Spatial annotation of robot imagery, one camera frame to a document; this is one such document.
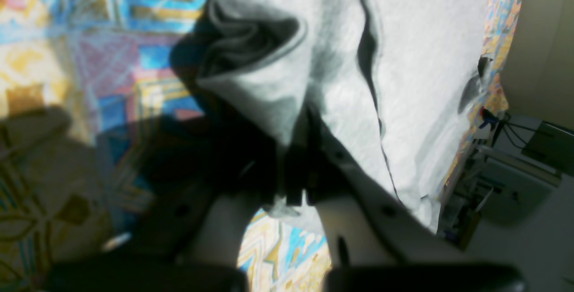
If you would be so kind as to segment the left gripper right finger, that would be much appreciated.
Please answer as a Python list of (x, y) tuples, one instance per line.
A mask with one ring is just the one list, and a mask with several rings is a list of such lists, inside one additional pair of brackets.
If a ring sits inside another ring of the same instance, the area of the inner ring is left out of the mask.
[(332, 270), (325, 292), (523, 292), (509, 265), (472, 259), (425, 229), (307, 113), (307, 202), (318, 212)]

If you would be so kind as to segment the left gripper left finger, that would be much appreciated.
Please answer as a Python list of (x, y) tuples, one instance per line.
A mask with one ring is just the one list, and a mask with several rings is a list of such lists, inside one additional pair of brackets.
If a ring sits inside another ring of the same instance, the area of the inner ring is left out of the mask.
[(249, 292), (237, 259), (247, 226), (277, 190), (274, 166), (210, 171), (160, 198), (131, 238), (55, 265), (47, 292)]

